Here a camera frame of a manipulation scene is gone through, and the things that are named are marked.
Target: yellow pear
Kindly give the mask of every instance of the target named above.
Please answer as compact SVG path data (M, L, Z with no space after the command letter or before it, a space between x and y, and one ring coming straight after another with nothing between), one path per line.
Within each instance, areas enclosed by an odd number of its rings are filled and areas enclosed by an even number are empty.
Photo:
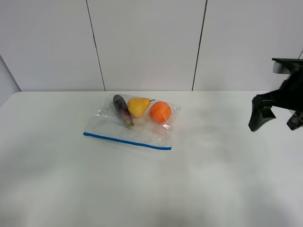
M150 104L151 102L148 98L131 98L127 103L127 108L132 116L142 117Z

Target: ziplock bag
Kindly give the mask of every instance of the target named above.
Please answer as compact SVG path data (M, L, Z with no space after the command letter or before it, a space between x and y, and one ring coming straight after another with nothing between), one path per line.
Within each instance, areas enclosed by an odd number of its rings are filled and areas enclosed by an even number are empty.
M130 127L118 114L113 103L114 96L115 94L108 95L103 108L89 120L83 135L160 150L171 149L173 124L181 110L180 106L167 103L171 109L171 116L165 122L157 123L151 118L150 108L159 100L149 98L151 100L149 107L142 117L132 116L134 126ZM126 104L131 98L141 98L129 95L120 96Z

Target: eggplant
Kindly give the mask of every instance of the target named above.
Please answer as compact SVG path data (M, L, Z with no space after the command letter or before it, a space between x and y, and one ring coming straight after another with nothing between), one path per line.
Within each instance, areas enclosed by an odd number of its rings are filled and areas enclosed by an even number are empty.
M134 126L134 122L130 112L128 111L127 104L121 95L115 95L113 98L113 104L118 111L118 114L125 121L127 126Z

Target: orange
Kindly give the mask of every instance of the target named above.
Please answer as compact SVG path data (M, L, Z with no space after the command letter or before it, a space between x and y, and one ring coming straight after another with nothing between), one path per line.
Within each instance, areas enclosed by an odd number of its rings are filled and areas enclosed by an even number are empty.
M171 109L165 102L156 102L150 108L150 115L154 122L162 123L170 118Z

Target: white table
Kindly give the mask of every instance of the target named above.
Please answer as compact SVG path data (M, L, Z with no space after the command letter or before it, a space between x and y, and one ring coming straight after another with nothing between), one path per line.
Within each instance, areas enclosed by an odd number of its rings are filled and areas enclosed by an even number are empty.
M0 108L1 227L301 227L303 129L251 132L261 92L118 92L182 106L171 151L83 136L108 92Z

